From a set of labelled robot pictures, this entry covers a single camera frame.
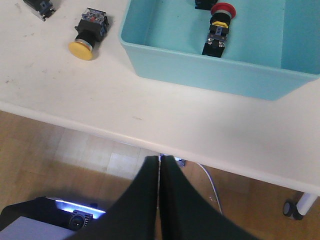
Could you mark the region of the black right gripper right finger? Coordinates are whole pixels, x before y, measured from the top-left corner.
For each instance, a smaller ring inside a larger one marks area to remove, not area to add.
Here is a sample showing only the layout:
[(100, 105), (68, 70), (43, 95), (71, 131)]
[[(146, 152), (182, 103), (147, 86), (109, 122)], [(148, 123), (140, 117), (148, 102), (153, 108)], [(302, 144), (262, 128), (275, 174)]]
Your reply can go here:
[(215, 210), (171, 155), (160, 158), (159, 212), (164, 240), (256, 239)]

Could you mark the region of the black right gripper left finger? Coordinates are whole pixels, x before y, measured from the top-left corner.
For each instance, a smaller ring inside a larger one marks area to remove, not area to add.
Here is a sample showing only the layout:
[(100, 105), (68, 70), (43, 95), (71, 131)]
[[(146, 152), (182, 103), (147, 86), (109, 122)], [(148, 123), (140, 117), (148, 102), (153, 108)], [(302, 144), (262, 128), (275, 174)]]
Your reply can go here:
[(147, 156), (132, 183), (106, 214), (69, 240), (153, 240), (158, 203), (159, 157)]

